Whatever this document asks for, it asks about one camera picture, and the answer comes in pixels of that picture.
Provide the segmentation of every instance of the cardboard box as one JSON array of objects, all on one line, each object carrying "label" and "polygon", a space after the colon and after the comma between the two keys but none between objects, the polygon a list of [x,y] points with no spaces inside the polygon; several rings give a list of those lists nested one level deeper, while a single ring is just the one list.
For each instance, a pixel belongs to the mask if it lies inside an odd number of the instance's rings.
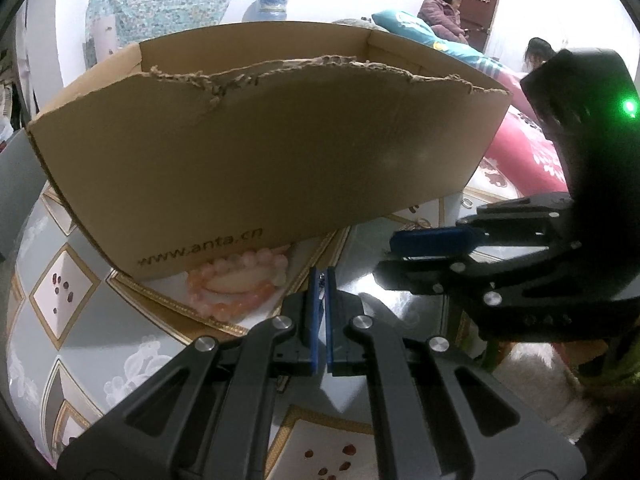
[{"label": "cardboard box", "polygon": [[462,190],[510,101],[389,33],[239,23],[127,46],[28,133],[89,240],[143,280]]}]

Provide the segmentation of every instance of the blue pillow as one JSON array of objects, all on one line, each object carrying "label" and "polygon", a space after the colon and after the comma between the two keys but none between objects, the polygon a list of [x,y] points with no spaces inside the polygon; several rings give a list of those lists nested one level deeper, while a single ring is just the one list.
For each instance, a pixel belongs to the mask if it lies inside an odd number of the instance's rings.
[{"label": "blue pillow", "polygon": [[485,56],[472,46],[437,37],[431,27],[423,20],[404,12],[404,10],[383,10],[372,14],[371,17],[376,25],[386,28],[389,32],[444,52],[490,77],[496,78],[498,73],[503,70],[502,63]]}]

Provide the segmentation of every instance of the silver screw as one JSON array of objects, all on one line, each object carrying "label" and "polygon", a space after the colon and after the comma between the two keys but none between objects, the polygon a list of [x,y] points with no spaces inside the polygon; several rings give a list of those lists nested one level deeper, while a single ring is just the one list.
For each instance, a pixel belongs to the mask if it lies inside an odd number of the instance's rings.
[{"label": "silver screw", "polygon": [[194,346],[198,352],[210,352],[216,347],[216,340],[211,336],[204,335],[196,339]]},{"label": "silver screw", "polygon": [[454,262],[449,266],[453,272],[465,272],[466,265],[462,262]]},{"label": "silver screw", "polygon": [[440,336],[432,337],[429,340],[429,348],[434,352],[446,352],[449,350],[449,341]]},{"label": "silver screw", "polygon": [[276,327],[278,330],[286,330],[291,325],[293,325],[293,321],[291,320],[290,317],[287,317],[287,316],[276,316],[273,318],[273,321],[271,322],[273,323],[274,327]]},{"label": "silver screw", "polygon": [[373,326],[373,320],[369,316],[356,316],[351,320],[351,322],[354,327],[362,330],[366,330]]},{"label": "silver screw", "polygon": [[502,303],[502,296],[499,292],[491,290],[482,297],[482,300],[488,306],[498,306]]}]

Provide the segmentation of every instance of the person sitting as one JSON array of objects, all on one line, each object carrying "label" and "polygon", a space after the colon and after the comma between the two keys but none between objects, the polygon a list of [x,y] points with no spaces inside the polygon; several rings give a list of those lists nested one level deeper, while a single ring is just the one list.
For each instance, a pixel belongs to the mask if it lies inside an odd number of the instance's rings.
[{"label": "person sitting", "polygon": [[541,67],[555,55],[556,51],[547,41],[542,38],[531,38],[524,53],[524,63],[527,70],[532,71]]},{"label": "person sitting", "polygon": [[418,18],[439,38],[468,44],[465,31],[460,27],[461,3],[462,0],[424,0]]}]

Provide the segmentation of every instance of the green light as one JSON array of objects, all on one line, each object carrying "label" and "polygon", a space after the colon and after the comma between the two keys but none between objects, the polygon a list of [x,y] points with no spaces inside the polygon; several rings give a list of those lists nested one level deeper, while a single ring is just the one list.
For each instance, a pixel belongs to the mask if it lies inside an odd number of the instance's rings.
[{"label": "green light", "polygon": [[638,102],[633,99],[627,99],[622,103],[622,109],[632,119],[636,118],[636,112],[638,111]]}]

